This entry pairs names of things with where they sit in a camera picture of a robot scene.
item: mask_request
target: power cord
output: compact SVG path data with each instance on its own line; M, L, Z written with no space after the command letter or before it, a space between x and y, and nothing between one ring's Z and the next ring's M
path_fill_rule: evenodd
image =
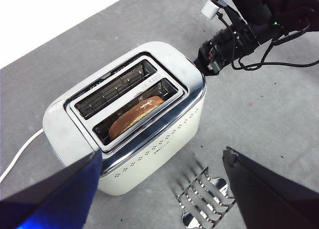
M233 38L233 49L232 49L232 60L231 60L231 66L233 69L235 70L240 70L240 69L245 69L247 71L252 71L252 70L257 70L259 68L261 68L263 65L281 65L281 66L290 66L290 67L299 67L299 68L306 68L306 67L311 67L314 65L319 64L319 60L313 62L313 63L307 63L307 64L296 64L296 63L285 63L285 62L265 62L267 55L269 54L269 52L271 51L271 49L275 46L275 45L279 45L280 43L278 43L278 39L274 38L272 39L270 45L268 46L267 50L265 51L261 61L259 63L253 63L253 64L249 64L249 65L244 65L241 62L241 58L238 59L238 63L240 64L240 67L236 67L234 64L234 55L235 55L235 47L236 47L236 39L235 39L235 34L233 32L233 30L231 29L231 27L229 26L229 24L223 19L223 14L218 12L217 13L218 18L220 21L223 22L223 24L228 28L228 30L230 32L232 32L232 38ZM309 25L301 31L301 34L305 33L307 31L307 29L309 28Z
M37 131L35 134L33 134L24 144L23 146L20 148L20 150L17 152L17 154L15 155L15 157L13 158L13 160L11 161L11 163L9 164L9 166L6 168L6 170L4 171L4 173L2 173L2 175L0 176L0 183L4 180L4 178L8 175L8 173L11 171L11 169L13 168L13 166L15 165L15 163L17 162L17 160L19 159L19 157L21 156L21 154L24 152L24 150L27 148L27 146L29 146L29 144L36 139L41 133L43 133L43 128L41 128L39 131Z

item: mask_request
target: bread slice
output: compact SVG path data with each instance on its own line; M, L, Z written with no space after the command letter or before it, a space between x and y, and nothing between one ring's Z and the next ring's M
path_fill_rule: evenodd
M117 138L120 134L131 128L134 124L139 122L142 118L150 114L158 106L164 103L160 97L155 96L143 100L121 117L116 120L109 129L109 136L111 140Z

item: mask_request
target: white connector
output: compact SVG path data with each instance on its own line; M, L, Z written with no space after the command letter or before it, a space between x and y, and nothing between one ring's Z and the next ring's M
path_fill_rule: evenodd
M209 19L213 19L217 12L219 11L220 7L215 5L211 0L208 0L204 7L202 8L201 12Z

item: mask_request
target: toaster rack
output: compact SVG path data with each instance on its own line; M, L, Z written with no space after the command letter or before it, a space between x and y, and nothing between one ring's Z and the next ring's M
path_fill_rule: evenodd
M187 90L150 55L142 54L128 65L119 66L114 74L102 76L84 93L66 105L71 118L77 118L103 152L112 152L142 125L149 123L180 100ZM164 103L111 141L110 126L125 112L144 99L160 96Z
M181 221L188 229L215 227L235 204L227 194L228 184L223 178L212 179L208 167L177 196L183 209Z

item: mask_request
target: white wall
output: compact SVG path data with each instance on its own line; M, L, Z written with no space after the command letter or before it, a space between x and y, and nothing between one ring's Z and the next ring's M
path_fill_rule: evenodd
M119 0L0 0L0 68Z

